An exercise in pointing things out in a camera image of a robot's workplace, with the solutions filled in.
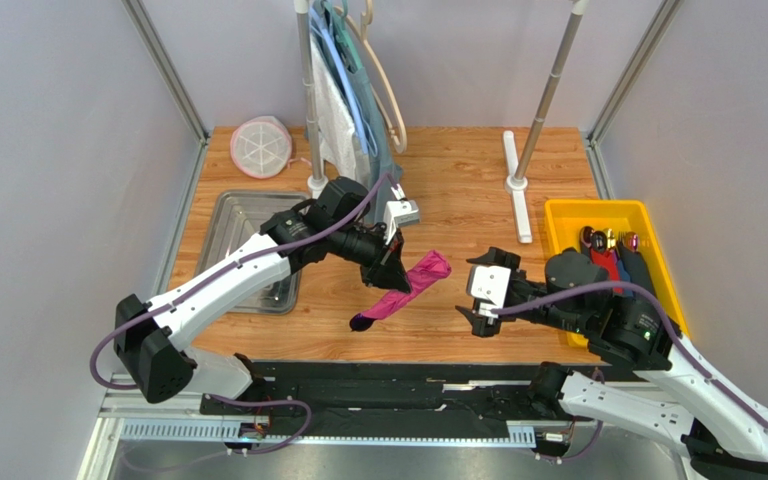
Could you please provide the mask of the purple metal spoon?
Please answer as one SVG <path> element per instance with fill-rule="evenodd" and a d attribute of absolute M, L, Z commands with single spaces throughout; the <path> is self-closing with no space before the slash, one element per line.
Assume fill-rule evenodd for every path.
<path fill-rule="evenodd" d="M 369 330 L 377 322 L 376 318 L 358 313 L 349 320 L 349 328 L 353 332 L 364 332 Z"/>

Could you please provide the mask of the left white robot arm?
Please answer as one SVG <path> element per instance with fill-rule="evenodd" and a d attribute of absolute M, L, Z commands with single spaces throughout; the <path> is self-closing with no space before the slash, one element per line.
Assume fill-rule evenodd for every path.
<path fill-rule="evenodd" d="M 121 300 L 110 341 L 132 388 L 150 404 L 182 392 L 239 398 L 254 382 L 248 360 L 203 351 L 194 340 L 243 300 L 329 255 L 358 265 L 368 287 L 411 293 L 401 229 L 419 222 L 419 207 L 394 183 L 382 221 L 364 223 L 381 186 L 330 180 L 318 197 L 273 214 L 243 245 L 182 286 L 147 301 Z"/>

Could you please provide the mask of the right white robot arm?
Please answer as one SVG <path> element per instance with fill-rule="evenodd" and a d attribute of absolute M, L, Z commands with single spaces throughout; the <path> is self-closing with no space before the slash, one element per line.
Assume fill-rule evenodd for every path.
<path fill-rule="evenodd" d="M 473 304 L 464 316 L 475 336 L 497 335 L 515 320 L 576 333 L 603 362 L 665 394 L 662 401 L 640 397 L 545 362 L 527 390 L 533 410 L 623 428 L 671 448 L 707 479 L 768 479 L 768 406 L 708 362 L 647 289 L 611 279 L 571 248 L 547 261 L 541 282 L 498 248 L 470 265 Z"/>

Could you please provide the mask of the pink paper napkin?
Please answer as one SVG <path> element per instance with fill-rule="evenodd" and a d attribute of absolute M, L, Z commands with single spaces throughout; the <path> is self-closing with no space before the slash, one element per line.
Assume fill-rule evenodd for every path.
<path fill-rule="evenodd" d="M 350 328 L 353 331 L 368 330 L 375 322 L 393 316 L 432 285 L 448 278 L 451 273 L 452 267 L 445 256 L 436 250 L 429 251 L 407 271 L 407 280 L 411 287 L 409 293 L 396 290 L 387 292 L 370 308 L 356 314 L 349 322 Z"/>

